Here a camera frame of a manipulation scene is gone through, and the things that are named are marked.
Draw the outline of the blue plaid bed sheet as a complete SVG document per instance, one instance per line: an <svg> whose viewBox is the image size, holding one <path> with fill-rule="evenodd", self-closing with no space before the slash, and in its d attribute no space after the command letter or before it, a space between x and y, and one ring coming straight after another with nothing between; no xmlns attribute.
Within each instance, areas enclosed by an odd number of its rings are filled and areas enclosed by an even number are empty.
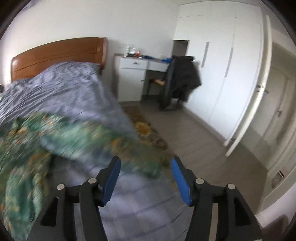
<svg viewBox="0 0 296 241"><path fill-rule="evenodd" d="M1 97L1 127L34 113L97 122L140 140L130 119L104 88L99 66L94 63L58 63L35 77L13 82ZM59 184L72 187L95 178L113 157L100 152L98 163L80 164L52 156L49 195L44 205ZM151 178L126 169L121 160L112 197L99 208L107 240L185 239L192 212L173 186L168 171L163 167L158 178Z"/></svg>

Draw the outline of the patterned floor rug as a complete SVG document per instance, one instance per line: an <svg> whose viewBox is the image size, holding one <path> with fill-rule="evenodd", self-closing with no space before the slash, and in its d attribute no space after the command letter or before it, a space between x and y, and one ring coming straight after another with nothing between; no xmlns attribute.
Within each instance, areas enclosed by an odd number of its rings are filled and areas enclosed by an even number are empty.
<svg viewBox="0 0 296 241"><path fill-rule="evenodd" d="M161 154L164 154L166 159L162 161L162 165L166 169L170 168L171 160L175 157L175 154L172 152L167 141L144 116L140 106L123 106L122 109L132 122L139 138L146 144L154 146Z"/></svg>

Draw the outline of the white wardrobe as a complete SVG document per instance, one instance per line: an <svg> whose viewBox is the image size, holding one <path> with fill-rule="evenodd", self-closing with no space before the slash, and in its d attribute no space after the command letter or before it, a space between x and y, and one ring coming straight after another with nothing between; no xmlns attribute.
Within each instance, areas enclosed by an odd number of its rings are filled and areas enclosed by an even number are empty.
<svg viewBox="0 0 296 241"><path fill-rule="evenodd" d="M188 42L202 85L185 108L224 140L233 137L248 106L263 46L262 12L236 1L200 1L179 7L175 40Z"/></svg>

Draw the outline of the white desk with drawers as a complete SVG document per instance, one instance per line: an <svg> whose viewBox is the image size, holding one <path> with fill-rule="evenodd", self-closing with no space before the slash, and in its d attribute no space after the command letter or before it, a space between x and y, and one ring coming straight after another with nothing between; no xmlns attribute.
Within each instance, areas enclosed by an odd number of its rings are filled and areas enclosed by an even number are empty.
<svg viewBox="0 0 296 241"><path fill-rule="evenodd" d="M124 57L115 54L113 57L112 90L118 102L141 101L149 71L164 73L168 63L158 60Z"/></svg>

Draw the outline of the items on desk top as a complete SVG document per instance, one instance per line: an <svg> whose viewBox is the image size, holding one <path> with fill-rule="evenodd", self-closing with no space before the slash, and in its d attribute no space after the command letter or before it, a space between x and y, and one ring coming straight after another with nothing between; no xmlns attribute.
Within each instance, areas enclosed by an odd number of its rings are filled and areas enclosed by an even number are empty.
<svg viewBox="0 0 296 241"><path fill-rule="evenodd" d="M160 61L163 63L171 63L172 58L155 58L149 55L143 55L141 51L138 51L137 48L133 48L131 45L127 45L125 48L125 52L123 54L124 57L131 57L131 58L137 58L137 59L145 59L145 60L154 60L154 61Z"/></svg>

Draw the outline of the black chair with jacket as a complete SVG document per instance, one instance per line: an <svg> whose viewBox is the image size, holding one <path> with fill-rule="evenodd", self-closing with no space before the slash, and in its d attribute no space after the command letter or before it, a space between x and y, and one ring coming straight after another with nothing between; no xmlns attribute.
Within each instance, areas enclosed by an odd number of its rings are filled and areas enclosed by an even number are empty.
<svg viewBox="0 0 296 241"><path fill-rule="evenodd" d="M173 56L162 79L149 80L147 93L152 83L161 86L159 93L159 109L166 110L175 99L177 104L186 102L193 90L202 85L198 70L194 64L193 56Z"/></svg>

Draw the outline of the wooden headboard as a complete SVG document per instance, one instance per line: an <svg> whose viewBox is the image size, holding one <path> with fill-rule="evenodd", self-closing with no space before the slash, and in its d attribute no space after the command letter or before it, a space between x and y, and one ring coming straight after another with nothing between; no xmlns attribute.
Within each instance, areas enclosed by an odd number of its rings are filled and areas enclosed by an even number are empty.
<svg viewBox="0 0 296 241"><path fill-rule="evenodd" d="M34 77L54 64L68 61L96 63L102 72L107 48L106 37L65 39L34 47L12 59L11 81Z"/></svg>

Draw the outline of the white open door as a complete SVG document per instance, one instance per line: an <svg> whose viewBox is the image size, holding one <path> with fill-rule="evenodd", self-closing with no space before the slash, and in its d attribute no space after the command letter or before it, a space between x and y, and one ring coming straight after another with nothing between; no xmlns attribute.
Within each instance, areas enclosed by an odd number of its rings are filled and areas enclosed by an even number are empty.
<svg viewBox="0 0 296 241"><path fill-rule="evenodd" d="M258 71L256 78L252 84L251 92L249 95L248 106L244 112L244 116L241 119L240 125L237 129L235 140L227 150L225 156L230 157L234 152L235 148L238 146L244 135L246 134L250 124L252 123L255 114L259 108L260 102L262 101L267 80L271 68L271 59L273 53L273 37L272 37L272 27L270 22L270 16L265 15L263 19L263 46L260 64L258 66Z"/></svg>

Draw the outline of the green floral garment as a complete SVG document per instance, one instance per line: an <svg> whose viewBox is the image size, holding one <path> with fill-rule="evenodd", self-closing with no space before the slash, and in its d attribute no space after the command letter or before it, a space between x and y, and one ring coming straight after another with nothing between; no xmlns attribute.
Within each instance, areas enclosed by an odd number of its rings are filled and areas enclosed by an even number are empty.
<svg viewBox="0 0 296 241"><path fill-rule="evenodd" d="M169 154L93 121L49 113L16 118L1 127L1 221L15 240L26 240L49 195L52 156L98 163L100 152L126 169L158 178Z"/></svg>

